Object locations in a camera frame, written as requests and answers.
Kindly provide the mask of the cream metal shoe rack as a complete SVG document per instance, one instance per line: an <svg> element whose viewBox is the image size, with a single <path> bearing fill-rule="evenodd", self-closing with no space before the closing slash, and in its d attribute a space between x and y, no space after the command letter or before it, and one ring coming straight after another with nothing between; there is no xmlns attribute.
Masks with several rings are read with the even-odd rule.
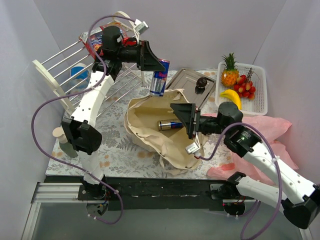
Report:
<svg viewBox="0 0 320 240"><path fill-rule="evenodd" d="M135 20L130 20L130 16L125 12L117 11L114 13L107 24L111 22L120 23L124 27L128 37L135 37L137 40L140 39L140 35L138 35L134 30ZM95 59L90 55L85 45L78 37L76 42L59 51L47 60L44 60L43 62L34 60L32 63L34 64L35 69L42 74L44 81L50 87L52 92L57 97L60 97L81 92L88 86ZM71 68L78 63L83 63L87 65L87 67L70 77ZM70 86L70 81L86 70L89 72L88 77L75 86ZM128 89L129 92L138 86L145 87L147 85L145 74L142 71L136 70L136 65L134 63L123 63L122 70L120 70L117 79L120 80L119 90ZM87 84L85 87L79 88L80 84L86 80Z"/></svg>

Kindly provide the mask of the toy banana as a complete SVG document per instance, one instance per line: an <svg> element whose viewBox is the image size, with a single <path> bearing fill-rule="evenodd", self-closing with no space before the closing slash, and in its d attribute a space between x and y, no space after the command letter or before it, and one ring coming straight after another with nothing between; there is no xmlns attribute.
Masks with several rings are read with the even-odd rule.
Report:
<svg viewBox="0 0 320 240"><path fill-rule="evenodd" d="M236 91L232 89L227 89L221 92L219 96L231 100L238 107L239 110L242 109L242 102Z"/></svg>

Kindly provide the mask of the beige canvas tote bag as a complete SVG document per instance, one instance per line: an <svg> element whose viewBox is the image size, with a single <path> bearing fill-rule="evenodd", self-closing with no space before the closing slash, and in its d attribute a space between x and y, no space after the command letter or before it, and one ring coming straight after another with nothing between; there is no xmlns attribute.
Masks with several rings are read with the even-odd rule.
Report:
<svg viewBox="0 0 320 240"><path fill-rule="evenodd" d="M175 168L169 171L172 175L194 170L202 163L201 159L186 152L186 147L193 141L188 138L185 127L164 131L158 129L158 121L177 118L170 107L171 103L189 102L183 91L169 89L162 97L149 95L133 98L124 116L124 127L132 135L133 142L151 152L157 152L162 167L163 160L168 161Z"/></svg>

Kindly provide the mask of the pink plastic grocery bag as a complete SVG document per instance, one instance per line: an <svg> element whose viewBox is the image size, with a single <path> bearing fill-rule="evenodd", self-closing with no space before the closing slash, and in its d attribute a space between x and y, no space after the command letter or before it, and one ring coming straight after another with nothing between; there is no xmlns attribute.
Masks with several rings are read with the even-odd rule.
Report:
<svg viewBox="0 0 320 240"><path fill-rule="evenodd" d="M263 115L244 117L242 121L261 132L269 142L275 155L279 156L283 162L294 170L298 169L298 166L293 162L287 152L286 146L278 141L278 138L290 128L292 125L291 122L283 118ZM224 144L221 144L218 147L210 162L210 168L206 174L209 178L227 180L235 172L241 172L254 180L270 186L274 185L272 180L270 180L261 170L239 157L236 153L230 151Z"/></svg>

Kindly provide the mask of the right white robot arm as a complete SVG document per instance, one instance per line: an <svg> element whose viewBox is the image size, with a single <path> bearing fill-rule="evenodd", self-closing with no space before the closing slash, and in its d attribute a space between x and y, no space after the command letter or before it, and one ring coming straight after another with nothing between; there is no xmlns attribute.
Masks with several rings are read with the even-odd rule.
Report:
<svg viewBox="0 0 320 240"><path fill-rule="evenodd" d="M320 212L320 187L293 170L275 155L269 142L256 128L244 123L243 113L233 102L218 107L215 117L201 115L194 103L172 103L173 114L186 128L194 142L186 147L188 154L205 160L200 154L199 134L218 134L219 142L233 153L253 164L276 186L250 178L241 172L227 180L226 192L232 199L241 195L273 206L293 225L307 229Z"/></svg>

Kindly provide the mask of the red snack bag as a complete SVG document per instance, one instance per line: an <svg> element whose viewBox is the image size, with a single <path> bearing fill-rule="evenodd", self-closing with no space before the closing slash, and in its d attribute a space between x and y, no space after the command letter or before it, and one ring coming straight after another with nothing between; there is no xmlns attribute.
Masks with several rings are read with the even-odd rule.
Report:
<svg viewBox="0 0 320 240"><path fill-rule="evenodd" d="M112 21L108 24L105 25L101 25L95 29L93 29L90 33L90 42L92 44L92 47L94 49L95 52L97 52L99 54L99 56L101 58L103 58L103 51L102 51L102 35L103 35L103 30L107 27L111 27L111 26L116 26L119 28L119 31L121 32L122 36L123 36L123 40L122 43L124 44L124 46L134 46L137 44L137 39L135 37L128 37L127 32L125 30L125 28L119 23L119 22L115 22ZM88 32L83 32L80 36L79 36L79 40L82 41L82 43L84 44L84 46L86 47L87 51L89 52L89 54L96 59L96 54L94 53L94 51L91 49L89 43L88 43Z"/></svg>

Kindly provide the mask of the toy pineapple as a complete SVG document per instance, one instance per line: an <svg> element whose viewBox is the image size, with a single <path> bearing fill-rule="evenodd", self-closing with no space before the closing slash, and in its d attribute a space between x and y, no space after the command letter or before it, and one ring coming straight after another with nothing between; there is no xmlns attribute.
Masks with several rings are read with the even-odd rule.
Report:
<svg viewBox="0 0 320 240"><path fill-rule="evenodd" d="M236 67L235 55L234 53L229 53L223 57L223 72L221 73L221 83L225 87L233 87L239 77L239 71Z"/></svg>

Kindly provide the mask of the dark purple toy plum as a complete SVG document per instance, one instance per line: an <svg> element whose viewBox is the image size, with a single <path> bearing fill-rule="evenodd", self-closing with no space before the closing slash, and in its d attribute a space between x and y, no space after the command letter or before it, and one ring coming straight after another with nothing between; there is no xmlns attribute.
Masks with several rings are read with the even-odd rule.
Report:
<svg viewBox="0 0 320 240"><path fill-rule="evenodd" d="M207 85L208 81L205 77L200 77L196 82L196 87L198 89L204 89Z"/></svg>

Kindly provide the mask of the blue energy drink can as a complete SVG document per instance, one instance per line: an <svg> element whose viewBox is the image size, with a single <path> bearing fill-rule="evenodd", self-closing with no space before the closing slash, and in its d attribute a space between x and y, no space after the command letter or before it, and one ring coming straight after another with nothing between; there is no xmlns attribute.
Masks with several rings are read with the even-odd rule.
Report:
<svg viewBox="0 0 320 240"><path fill-rule="evenodd" d="M164 71L155 71L152 76L149 94L155 97L163 97L169 72L170 61L159 59L164 66Z"/></svg>

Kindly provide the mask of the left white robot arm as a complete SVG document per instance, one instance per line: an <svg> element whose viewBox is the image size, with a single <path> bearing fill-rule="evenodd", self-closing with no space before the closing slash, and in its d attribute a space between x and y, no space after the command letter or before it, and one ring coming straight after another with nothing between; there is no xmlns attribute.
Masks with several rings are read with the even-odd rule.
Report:
<svg viewBox="0 0 320 240"><path fill-rule="evenodd" d="M116 25L96 28L93 34L85 32L80 38L94 57L94 64L81 101L69 118L63 118L61 126L85 170L82 180L85 191L95 200L101 200L107 191L102 184L105 175L98 159L102 134L95 126L105 96L123 63L134 63L139 70L148 72L162 71L164 66L152 52L149 41L125 38Z"/></svg>

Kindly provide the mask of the red toy fruit with stem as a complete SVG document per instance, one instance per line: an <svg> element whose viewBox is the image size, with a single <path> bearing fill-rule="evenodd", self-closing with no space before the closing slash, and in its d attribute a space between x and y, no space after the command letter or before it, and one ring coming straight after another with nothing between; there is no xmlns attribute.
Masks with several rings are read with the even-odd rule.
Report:
<svg viewBox="0 0 320 240"><path fill-rule="evenodd" d="M248 98L252 101L254 100L256 87L252 82L253 73L253 69L250 68L247 74L243 74L236 79L233 90L236 91L240 98Z"/></svg>

